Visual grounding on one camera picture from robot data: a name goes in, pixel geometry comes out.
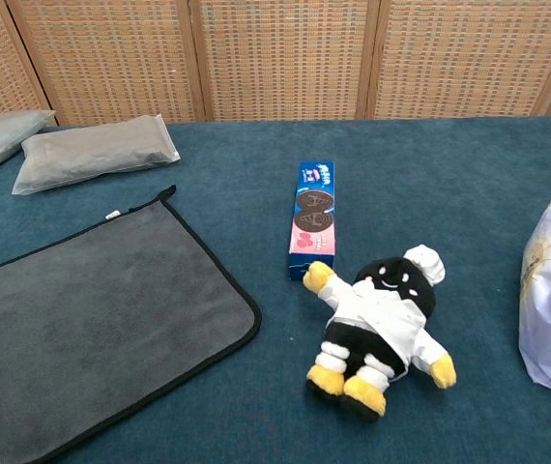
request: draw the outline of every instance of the microfiber cloth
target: microfiber cloth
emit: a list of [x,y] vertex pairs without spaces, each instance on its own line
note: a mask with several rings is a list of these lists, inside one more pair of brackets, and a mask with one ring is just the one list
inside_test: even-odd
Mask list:
[[50,458],[257,333],[173,192],[0,265],[0,463]]

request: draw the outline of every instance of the yellow glove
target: yellow glove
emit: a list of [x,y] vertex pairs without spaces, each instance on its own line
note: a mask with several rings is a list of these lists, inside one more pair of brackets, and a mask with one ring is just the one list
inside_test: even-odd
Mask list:
[[332,268],[321,261],[314,261],[310,264],[304,275],[304,285],[310,292],[318,294],[327,284],[327,280],[334,274]]
[[456,383],[456,370],[449,354],[443,355],[430,365],[430,375],[440,389],[448,389]]

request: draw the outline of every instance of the white chef hat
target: white chef hat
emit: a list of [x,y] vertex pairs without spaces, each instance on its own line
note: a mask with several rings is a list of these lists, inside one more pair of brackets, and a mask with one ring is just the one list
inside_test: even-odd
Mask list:
[[407,250],[404,257],[420,268],[430,285],[436,285],[446,276],[446,268],[439,253],[426,245],[418,245]]

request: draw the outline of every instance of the blue and pink box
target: blue and pink box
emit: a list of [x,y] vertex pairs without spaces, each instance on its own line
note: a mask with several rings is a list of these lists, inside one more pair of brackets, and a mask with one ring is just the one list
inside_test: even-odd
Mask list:
[[332,161],[300,164],[289,253],[292,280],[301,280],[313,261],[334,265],[335,190]]

